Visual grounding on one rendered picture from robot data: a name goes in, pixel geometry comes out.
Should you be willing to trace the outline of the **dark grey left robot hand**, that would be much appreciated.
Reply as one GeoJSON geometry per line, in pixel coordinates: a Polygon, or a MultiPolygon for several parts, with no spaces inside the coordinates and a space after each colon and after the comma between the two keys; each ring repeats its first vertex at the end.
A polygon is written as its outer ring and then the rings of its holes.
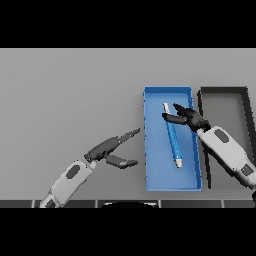
{"type": "Polygon", "coordinates": [[[102,159],[106,160],[106,163],[117,167],[119,169],[125,169],[127,167],[132,167],[138,164],[137,160],[127,160],[121,157],[112,155],[112,152],[116,150],[122,143],[126,142],[128,139],[134,137],[140,132],[139,128],[136,128],[130,132],[125,133],[124,135],[118,137],[111,137],[102,143],[98,144],[91,150],[89,150],[85,155],[85,159],[92,163],[93,161],[101,161],[102,159]]]}

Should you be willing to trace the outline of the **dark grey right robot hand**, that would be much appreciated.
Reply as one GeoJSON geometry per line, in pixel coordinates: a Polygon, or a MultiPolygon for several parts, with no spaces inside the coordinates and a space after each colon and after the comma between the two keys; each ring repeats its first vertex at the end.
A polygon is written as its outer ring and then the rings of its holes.
{"type": "Polygon", "coordinates": [[[174,108],[177,110],[177,115],[163,113],[162,118],[174,124],[188,125],[193,132],[202,129],[204,132],[211,129],[208,120],[204,119],[197,111],[191,108],[184,108],[183,106],[174,103],[174,108]]]}

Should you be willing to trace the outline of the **blue pipe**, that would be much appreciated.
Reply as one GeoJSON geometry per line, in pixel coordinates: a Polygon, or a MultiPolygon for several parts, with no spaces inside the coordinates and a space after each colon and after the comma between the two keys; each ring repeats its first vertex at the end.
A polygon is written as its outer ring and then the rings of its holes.
{"type": "Polygon", "coordinates": [[[166,126],[167,126],[168,136],[169,136],[170,145],[172,149],[174,163],[177,168],[181,168],[182,156],[181,156],[180,147],[179,147],[174,124],[171,123],[170,121],[166,121],[166,126]]]}

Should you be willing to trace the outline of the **dark grey bin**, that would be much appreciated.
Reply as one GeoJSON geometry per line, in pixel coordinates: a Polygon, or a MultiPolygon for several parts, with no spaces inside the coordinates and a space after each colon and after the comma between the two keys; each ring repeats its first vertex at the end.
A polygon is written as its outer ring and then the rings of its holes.
{"type": "MultiPolygon", "coordinates": [[[[219,126],[226,130],[256,166],[256,121],[252,115],[248,88],[201,87],[197,96],[200,114],[212,127],[219,126]]],[[[208,147],[204,147],[204,156],[209,188],[243,188],[235,177],[230,176],[231,169],[208,147]]]]}

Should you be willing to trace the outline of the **blue bin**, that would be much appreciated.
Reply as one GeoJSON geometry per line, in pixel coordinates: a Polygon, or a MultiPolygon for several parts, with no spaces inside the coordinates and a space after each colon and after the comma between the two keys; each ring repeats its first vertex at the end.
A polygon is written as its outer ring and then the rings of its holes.
{"type": "Polygon", "coordinates": [[[202,188],[197,135],[187,125],[175,124],[182,156],[182,167],[174,163],[167,126],[162,118],[167,103],[175,115],[173,104],[194,108],[190,86],[145,86],[144,152],[147,191],[200,191],[202,188]]]}

